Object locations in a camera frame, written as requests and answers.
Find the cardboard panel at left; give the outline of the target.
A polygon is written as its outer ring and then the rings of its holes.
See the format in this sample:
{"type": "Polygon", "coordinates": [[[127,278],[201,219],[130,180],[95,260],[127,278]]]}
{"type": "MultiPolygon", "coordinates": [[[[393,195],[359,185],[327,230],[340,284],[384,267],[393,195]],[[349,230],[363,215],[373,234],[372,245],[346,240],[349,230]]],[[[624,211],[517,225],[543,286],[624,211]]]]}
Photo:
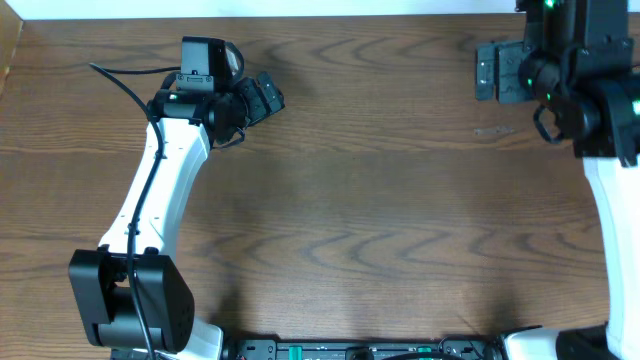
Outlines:
{"type": "Polygon", "coordinates": [[[11,63],[15,57],[16,49],[21,37],[24,21],[8,5],[8,3],[5,0],[1,0],[0,21],[1,21],[0,90],[1,90],[1,93],[4,93],[7,79],[11,70],[11,63]]]}

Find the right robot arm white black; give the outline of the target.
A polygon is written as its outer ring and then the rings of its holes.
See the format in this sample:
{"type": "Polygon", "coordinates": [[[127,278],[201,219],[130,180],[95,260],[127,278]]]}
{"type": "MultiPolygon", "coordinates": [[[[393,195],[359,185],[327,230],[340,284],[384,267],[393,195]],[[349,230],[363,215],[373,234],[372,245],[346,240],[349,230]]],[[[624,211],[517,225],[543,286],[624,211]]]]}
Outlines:
{"type": "Polygon", "coordinates": [[[639,73],[627,0],[517,0],[520,41],[480,44],[475,97],[537,102],[544,141],[569,141],[591,187],[604,243],[609,318],[576,329],[504,333],[488,359],[639,356],[639,73]]]}

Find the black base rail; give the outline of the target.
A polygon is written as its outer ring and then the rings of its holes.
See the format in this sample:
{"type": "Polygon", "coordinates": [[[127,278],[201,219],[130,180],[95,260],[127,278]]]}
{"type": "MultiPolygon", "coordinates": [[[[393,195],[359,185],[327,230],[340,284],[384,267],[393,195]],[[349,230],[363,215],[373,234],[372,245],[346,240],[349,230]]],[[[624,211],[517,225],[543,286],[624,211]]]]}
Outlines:
{"type": "Polygon", "coordinates": [[[282,340],[277,337],[226,338],[211,354],[218,360],[353,360],[391,359],[409,354],[413,359],[501,360],[507,356],[496,340],[453,335],[414,341],[282,340]]]}

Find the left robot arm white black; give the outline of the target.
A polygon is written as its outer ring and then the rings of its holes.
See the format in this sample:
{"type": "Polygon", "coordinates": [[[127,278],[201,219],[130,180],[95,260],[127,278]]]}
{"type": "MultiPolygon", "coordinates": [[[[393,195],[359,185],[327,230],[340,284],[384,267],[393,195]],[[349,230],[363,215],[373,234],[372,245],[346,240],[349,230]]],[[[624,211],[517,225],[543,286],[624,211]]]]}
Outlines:
{"type": "Polygon", "coordinates": [[[195,178],[214,150],[284,106],[268,73],[248,77],[231,42],[186,36],[181,63],[140,102],[148,126],[141,162],[116,219],[68,274],[87,340],[117,358],[218,359],[223,331],[199,319],[176,265],[179,229],[195,178]]]}

